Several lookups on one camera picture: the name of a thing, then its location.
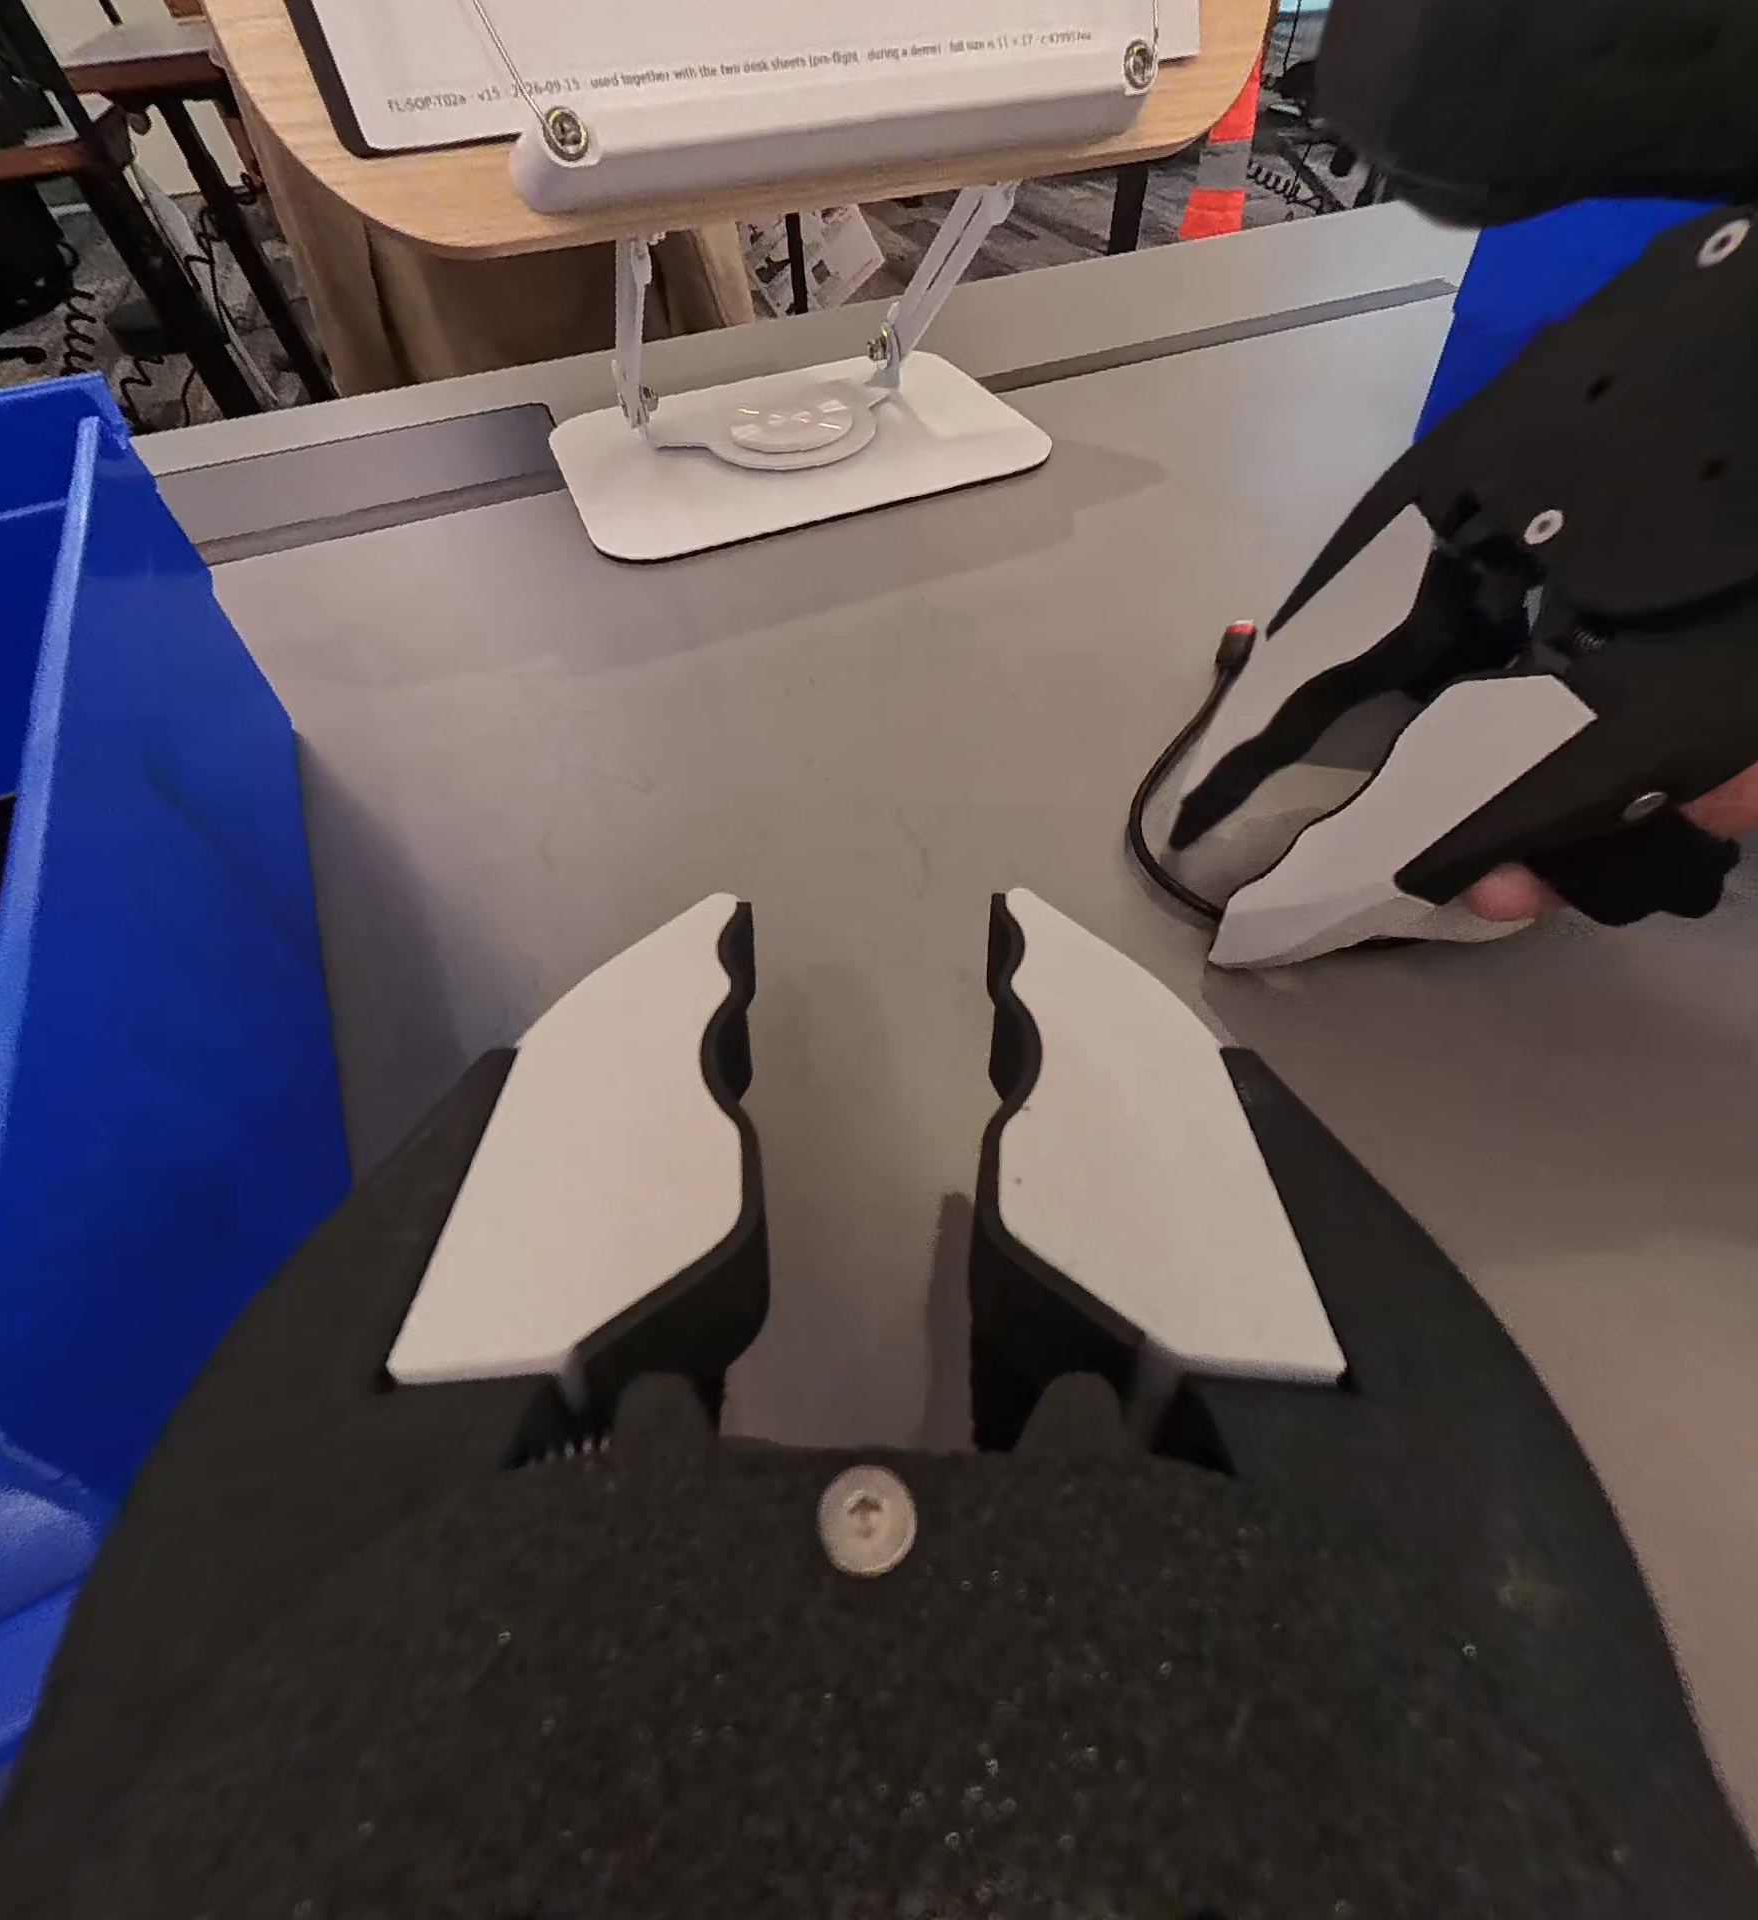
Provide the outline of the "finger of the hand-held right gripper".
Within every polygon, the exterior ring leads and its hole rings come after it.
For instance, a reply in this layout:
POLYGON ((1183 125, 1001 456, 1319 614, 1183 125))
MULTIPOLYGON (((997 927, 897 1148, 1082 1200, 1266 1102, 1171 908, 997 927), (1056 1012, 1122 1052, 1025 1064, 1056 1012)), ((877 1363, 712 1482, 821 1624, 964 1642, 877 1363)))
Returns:
POLYGON ((1168 748, 1168 855, 1272 856, 1376 764, 1438 677, 1438 535, 1360 504, 1261 630, 1230 630, 1168 748))
POLYGON ((1400 874, 1590 722, 1594 708, 1554 677, 1449 683, 1349 803, 1233 896, 1209 963, 1272 970, 1434 938, 1445 907, 1409 896, 1400 874))

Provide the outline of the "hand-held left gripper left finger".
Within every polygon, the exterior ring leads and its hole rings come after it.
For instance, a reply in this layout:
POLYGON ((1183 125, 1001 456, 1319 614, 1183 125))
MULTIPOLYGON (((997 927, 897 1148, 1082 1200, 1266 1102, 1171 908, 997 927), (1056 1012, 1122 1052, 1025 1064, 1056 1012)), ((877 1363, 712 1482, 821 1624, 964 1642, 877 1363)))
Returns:
POLYGON ((403 1385, 722 1380, 766 1316, 749 902, 715 892, 515 1046, 407 1316, 403 1385))

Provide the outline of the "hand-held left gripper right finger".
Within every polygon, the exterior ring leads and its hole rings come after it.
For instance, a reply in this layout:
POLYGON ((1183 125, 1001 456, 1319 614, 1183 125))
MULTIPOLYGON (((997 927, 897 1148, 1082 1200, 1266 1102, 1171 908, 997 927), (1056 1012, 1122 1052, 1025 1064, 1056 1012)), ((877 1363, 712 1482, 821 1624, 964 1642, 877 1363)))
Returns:
POLYGON ((992 898, 985 986, 974 1328, 1034 1376, 1149 1350, 1337 1385, 1348 1356, 1203 1015, 1027 886, 992 898))

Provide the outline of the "blue storage bin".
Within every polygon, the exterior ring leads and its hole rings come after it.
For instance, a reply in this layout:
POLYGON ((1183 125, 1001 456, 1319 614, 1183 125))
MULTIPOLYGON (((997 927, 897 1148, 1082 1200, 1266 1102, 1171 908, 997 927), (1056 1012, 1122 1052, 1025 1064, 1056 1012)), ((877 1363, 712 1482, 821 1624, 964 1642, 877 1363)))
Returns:
POLYGON ((1483 389, 1545 329, 1589 301, 1654 234, 1723 203, 1583 200, 1478 233, 1452 304, 1416 438, 1483 389))
POLYGON ((146 1453, 348 1187, 289 716, 96 377, 0 390, 0 1767, 146 1453))

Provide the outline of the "orange cone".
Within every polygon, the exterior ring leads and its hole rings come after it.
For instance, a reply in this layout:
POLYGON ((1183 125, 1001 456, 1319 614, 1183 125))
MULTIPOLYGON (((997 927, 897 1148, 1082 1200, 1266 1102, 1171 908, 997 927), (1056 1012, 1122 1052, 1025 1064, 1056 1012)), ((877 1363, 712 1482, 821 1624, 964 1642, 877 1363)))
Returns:
POLYGON ((1208 130, 1197 163, 1197 186, 1181 212, 1181 240, 1205 240, 1242 230, 1259 84, 1261 71, 1255 63, 1226 115, 1208 130))

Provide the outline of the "printed floor sheet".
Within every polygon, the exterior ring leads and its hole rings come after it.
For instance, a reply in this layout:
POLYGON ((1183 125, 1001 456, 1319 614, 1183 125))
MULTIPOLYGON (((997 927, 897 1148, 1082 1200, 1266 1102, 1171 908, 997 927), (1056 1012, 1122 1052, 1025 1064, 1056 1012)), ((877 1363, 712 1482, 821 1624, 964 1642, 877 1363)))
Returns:
POLYGON ((860 205, 736 222, 758 318, 848 304, 886 266, 860 205))

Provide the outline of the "beige curtain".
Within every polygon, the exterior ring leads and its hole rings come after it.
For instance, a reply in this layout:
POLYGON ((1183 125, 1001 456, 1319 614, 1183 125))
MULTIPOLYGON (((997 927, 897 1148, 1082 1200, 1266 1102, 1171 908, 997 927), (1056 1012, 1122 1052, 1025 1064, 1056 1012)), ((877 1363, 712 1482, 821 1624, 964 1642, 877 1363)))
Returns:
POLYGON ((240 125, 343 397, 612 351, 611 240, 500 260, 426 251, 345 207, 252 101, 240 125))

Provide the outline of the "brown office desk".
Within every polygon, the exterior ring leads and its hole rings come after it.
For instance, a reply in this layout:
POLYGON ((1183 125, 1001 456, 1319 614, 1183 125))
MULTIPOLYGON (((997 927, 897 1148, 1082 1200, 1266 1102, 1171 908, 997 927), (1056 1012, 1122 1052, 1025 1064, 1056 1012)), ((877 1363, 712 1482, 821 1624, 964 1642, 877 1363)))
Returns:
POLYGON ((146 301, 156 348, 185 362, 222 415, 280 404, 222 289, 222 260, 300 397, 333 400, 296 288, 269 255, 265 184, 243 152, 233 163, 213 155, 200 125, 213 115, 239 130, 236 86, 202 19, 111 15, 106 33, 63 56, 24 1, 0 1, 0 190, 33 190, 46 218, 52 179, 77 194, 146 301))

